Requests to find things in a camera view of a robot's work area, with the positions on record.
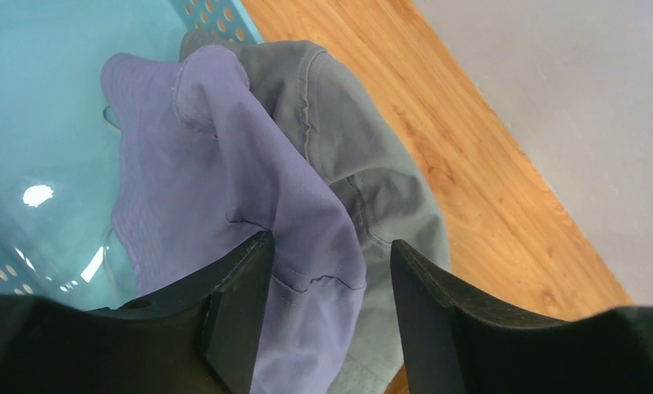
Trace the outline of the lavender hat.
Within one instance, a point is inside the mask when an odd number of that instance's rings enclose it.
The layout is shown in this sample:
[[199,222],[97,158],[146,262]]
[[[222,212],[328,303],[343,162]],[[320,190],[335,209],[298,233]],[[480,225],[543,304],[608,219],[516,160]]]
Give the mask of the lavender hat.
[[254,393],[324,393],[345,361],[366,263],[344,205],[249,89],[237,56],[118,53],[101,86],[121,130],[112,227],[144,296],[271,231]]

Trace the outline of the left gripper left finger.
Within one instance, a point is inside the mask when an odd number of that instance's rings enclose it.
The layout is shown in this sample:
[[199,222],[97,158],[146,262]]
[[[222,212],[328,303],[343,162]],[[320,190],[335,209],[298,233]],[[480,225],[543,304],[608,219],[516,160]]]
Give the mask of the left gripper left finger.
[[261,231],[119,309],[0,295],[0,393],[247,393],[273,262]]

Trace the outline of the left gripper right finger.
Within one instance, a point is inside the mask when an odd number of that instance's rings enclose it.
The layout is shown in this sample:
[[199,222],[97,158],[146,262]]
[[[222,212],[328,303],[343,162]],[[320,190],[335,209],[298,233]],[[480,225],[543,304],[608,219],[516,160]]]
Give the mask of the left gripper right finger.
[[391,246],[390,272],[412,393],[653,393],[653,306],[547,317],[402,240]]

